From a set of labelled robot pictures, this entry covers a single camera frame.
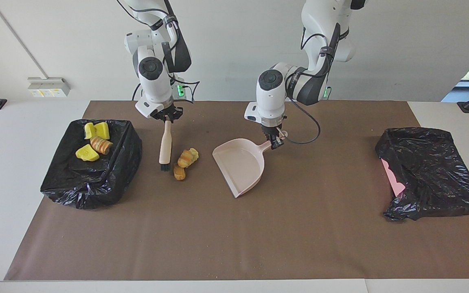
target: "black plastic bag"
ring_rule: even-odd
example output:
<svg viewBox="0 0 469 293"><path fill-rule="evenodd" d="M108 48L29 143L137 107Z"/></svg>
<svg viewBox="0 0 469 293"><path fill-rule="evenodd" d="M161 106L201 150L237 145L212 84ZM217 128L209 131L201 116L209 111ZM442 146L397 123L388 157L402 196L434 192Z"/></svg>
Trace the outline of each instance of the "black plastic bag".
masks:
<svg viewBox="0 0 469 293"><path fill-rule="evenodd" d="M390 128L376 145L405 190L384 215L392 220L469 215L469 171L450 132Z"/></svg>
<svg viewBox="0 0 469 293"><path fill-rule="evenodd" d="M110 141L108 155L84 162L75 152L90 140L84 139L84 125L106 122ZM88 210L119 202L132 181L142 158L142 141L126 120L86 120L70 123L55 152L41 185L41 192L53 202Z"/></svg>

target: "bin lined with black bag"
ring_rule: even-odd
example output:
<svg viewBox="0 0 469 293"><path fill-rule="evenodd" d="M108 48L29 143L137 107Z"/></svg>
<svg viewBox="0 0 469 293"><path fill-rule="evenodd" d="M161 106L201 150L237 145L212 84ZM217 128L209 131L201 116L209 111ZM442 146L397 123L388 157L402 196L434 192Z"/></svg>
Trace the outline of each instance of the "bin lined with black bag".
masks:
<svg viewBox="0 0 469 293"><path fill-rule="evenodd" d="M384 215L392 220L469 215L469 171L451 133L389 128L376 145L404 191Z"/></svg>
<svg viewBox="0 0 469 293"><path fill-rule="evenodd" d="M89 143L84 125L106 122L110 141L108 155L95 162L78 159L75 152ZM80 119L70 123L46 173L41 193L53 202L88 210L116 204L122 198L140 165L142 141L126 120Z"/></svg>

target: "yellow sponge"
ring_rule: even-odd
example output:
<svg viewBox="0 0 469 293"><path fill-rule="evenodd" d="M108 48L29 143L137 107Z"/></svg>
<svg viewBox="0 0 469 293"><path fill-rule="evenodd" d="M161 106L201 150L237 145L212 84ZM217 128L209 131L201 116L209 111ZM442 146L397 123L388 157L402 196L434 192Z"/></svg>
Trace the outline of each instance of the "yellow sponge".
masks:
<svg viewBox="0 0 469 293"><path fill-rule="evenodd" d="M93 123L86 123L84 125L84 139L91 139L94 136L97 136L97 129L93 126Z"/></svg>
<svg viewBox="0 0 469 293"><path fill-rule="evenodd" d="M97 136L104 139L110 139L110 130L108 128L108 123L101 122L95 124L95 129L97 130Z"/></svg>
<svg viewBox="0 0 469 293"><path fill-rule="evenodd" d="M92 146L87 144L84 145L82 148L78 149L75 152L75 156L80 158L82 161L97 161L99 159L99 154L95 150L93 150Z"/></svg>

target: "dustpan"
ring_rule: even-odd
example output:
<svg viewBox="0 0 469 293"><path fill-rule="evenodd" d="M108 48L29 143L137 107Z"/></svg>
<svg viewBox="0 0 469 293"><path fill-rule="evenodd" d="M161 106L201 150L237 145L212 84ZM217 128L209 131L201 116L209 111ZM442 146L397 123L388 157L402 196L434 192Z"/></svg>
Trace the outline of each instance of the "dustpan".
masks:
<svg viewBox="0 0 469 293"><path fill-rule="evenodd" d="M287 136L281 131L281 138ZM235 198L253 188L262 178L264 172L264 152L270 149L270 141L256 145L244 138L233 139L213 151L216 165L229 185Z"/></svg>

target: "dark blue object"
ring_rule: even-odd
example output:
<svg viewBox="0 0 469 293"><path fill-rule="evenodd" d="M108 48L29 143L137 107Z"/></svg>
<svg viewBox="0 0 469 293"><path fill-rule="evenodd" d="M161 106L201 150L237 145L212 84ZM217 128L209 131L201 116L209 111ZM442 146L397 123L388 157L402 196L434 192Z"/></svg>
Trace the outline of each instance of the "dark blue object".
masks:
<svg viewBox="0 0 469 293"><path fill-rule="evenodd" d="M84 125L106 122L113 146L108 155L84 162L75 152L89 144ZM41 192L53 202L81 210L116 204L123 197L140 165L142 141L126 120L87 120L70 123L55 152L41 185Z"/></svg>
<svg viewBox="0 0 469 293"><path fill-rule="evenodd" d="M384 215L392 220L469 215L469 171L450 132L390 128L376 145L397 182L406 186Z"/></svg>

